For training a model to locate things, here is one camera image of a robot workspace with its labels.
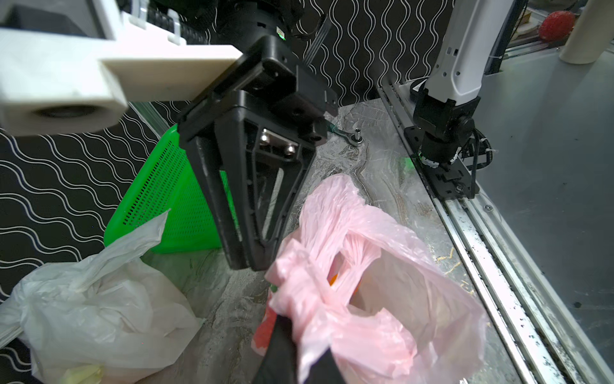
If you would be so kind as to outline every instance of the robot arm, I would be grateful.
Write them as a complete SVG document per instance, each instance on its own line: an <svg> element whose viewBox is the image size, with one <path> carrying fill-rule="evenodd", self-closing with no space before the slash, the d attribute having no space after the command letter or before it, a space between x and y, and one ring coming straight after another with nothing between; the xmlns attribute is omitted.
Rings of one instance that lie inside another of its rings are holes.
<svg viewBox="0 0 614 384"><path fill-rule="evenodd" d="M478 192L475 172L469 175L455 160L475 131L472 116L480 102L484 67L512 4L457 2L433 72L418 93L416 126L406 128L405 136L438 198L473 198Z"/></svg>

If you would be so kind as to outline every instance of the orange object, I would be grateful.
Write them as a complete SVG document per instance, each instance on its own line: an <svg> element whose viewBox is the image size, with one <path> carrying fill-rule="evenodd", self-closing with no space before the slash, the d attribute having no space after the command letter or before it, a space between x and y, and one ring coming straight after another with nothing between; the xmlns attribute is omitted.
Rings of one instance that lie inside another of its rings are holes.
<svg viewBox="0 0 614 384"><path fill-rule="evenodd" d="M545 42L557 41L565 38L573 29L575 15L568 10L558 10L546 17L537 33Z"/></svg>
<svg viewBox="0 0 614 384"><path fill-rule="evenodd" d="M337 276L335 275L331 277L329 284L333 285L335 280L337 280ZM358 292L358 287L360 283L356 286L354 290L354 294ZM277 313L269 307L269 301L271 301L271 297L273 296L273 292L271 288L269 288L268 296L266 297L266 310L265 317L262 319L262 323L256 329L254 333L254 337L252 338L252 349L260 356L264 356L266 354L266 349L268 348L269 343L271 342L271 336L273 335L273 328L275 328L275 321L277 321Z"/></svg>

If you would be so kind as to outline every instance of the black and white wavy wallpaper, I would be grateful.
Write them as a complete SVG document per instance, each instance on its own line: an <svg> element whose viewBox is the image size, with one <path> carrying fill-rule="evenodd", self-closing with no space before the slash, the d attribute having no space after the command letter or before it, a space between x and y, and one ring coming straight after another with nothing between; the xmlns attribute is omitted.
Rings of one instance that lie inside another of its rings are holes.
<svg viewBox="0 0 614 384"><path fill-rule="evenodd" d="M437 59L453 0L301 0L301 33L325 12L333 23L311 70L339 95L341 105L379 97L384 76L404 83L429 75ZM296 41L302 57L309 42Z"/></svg>
<svg viewBox="0 0 614 384"><path fill-rule="evenodd" d="M428 76L453 0L301 0L298 25L312 31L320 15L333 26L314 71L342 105L377 98L389 77ZM208 33L214 31L215 21ZM309 42L295 42L297 56ZM185 102L153 103L169 125ZM13 138L0 127L0 302L45 262L79 261L103 248L106 224L157 142L129 110L118 125L80 135ZM0 384L38 383L18 340L0 349Z"/></svg>

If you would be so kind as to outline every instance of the white plastic bag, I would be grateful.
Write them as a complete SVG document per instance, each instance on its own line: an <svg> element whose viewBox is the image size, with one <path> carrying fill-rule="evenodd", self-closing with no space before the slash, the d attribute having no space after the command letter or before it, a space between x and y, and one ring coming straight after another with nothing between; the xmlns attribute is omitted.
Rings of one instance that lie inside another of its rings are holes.
<svg viewBox="0 0 614 384"><path fill-rule="evenodd" d="M292 320L300 383L328 348L348 383L457 383L482 364L481 305L347 175L308 196L265 278L270 308Z"/></svg>
<svg viewBox="0 0 614 384"><path fill-rule="evenodd" d="M80 262L49 263L0 305L0 335L23 329L32 374L46 384L134 383L172 364L202 325L186 298L140 257L163 213ZM102 379L85 375L102 373Z"/></svg>

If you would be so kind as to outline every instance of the white cylinder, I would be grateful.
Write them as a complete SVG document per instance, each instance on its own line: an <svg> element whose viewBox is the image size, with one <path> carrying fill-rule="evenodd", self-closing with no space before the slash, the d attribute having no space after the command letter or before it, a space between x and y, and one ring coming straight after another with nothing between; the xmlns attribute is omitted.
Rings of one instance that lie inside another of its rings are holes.
<svg viewBox="0 0 614 384"><path fill-rule="evenodd" d="M614 39L614 0L589 0L561 51L571 64L596 61Z"/></svg>

